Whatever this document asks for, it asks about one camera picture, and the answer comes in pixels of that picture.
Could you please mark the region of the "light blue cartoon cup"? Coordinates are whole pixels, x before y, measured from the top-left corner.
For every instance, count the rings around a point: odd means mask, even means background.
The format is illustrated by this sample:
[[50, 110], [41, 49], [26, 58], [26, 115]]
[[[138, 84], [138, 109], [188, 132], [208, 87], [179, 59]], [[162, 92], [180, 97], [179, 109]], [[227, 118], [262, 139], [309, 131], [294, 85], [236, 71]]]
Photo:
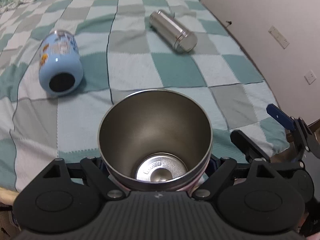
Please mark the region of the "light blue cartoon cup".
[[41, 43], [39, 82], [50, 95], [62, 96], [81, 83], [84, 69], [76, 40], [68, 31], [55, 30]]

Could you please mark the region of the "green checkered blanket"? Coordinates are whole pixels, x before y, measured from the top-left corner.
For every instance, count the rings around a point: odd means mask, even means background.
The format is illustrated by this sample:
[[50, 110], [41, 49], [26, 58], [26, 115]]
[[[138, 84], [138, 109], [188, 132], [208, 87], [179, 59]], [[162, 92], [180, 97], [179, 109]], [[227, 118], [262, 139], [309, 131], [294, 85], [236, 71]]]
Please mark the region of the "green checkered blanket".
[[[178, 53], [149, 22], [164, 10], [198, 39]], [[78, 44], [84, 78], [71, 95], [39, 82], [39, 49], [54, 29]], [[268, 155], [285, 130], [266, 112], [275, 98], [262, 75], [199, 0], [35, 0], [1, 14], [1, 187], [21, 191], [50, 161], [97, 156], [99, 123], [137, 90], [168, 88], [198, 102], [213, 127], [213, 152], [245, 161], [231, 143], [240, 129]]]

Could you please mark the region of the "pink steel cup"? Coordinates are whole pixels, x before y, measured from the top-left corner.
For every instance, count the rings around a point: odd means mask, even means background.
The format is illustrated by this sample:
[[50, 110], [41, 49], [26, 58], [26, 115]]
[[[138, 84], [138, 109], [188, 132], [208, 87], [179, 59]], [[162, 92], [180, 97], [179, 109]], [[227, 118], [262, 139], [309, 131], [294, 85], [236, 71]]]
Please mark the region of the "pink steel cup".
[[131, 191], [187, 191], [199, 182], [213, 148], [204, 109], [165, 89], [132, 93], [113, 105], [98, 129], [112, 179]]

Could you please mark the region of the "white wall socket panel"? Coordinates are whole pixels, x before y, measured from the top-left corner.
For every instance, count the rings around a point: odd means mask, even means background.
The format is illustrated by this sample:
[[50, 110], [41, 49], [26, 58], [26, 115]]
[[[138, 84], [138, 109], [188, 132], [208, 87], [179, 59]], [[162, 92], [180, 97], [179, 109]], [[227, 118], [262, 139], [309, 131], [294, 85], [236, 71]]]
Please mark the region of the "white wall socket panel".
[[280, 33], [280, 31], [275, 26], [272, 25], [268, 32], [283, 49], [286, 49], [290, 44], [289, 41]]

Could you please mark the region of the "stainless steel cylindrical cup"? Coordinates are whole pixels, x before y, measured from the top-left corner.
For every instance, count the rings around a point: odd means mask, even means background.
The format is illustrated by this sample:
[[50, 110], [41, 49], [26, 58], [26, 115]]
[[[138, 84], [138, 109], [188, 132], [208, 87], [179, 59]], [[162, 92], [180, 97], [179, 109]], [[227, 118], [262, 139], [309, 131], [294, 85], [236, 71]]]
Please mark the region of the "stainless steel cylindrical cup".
[[150, 25], [178, 53], [192, 51], [198, 42], [197, 36], [164, 10], [156, 10], [149, 17]]

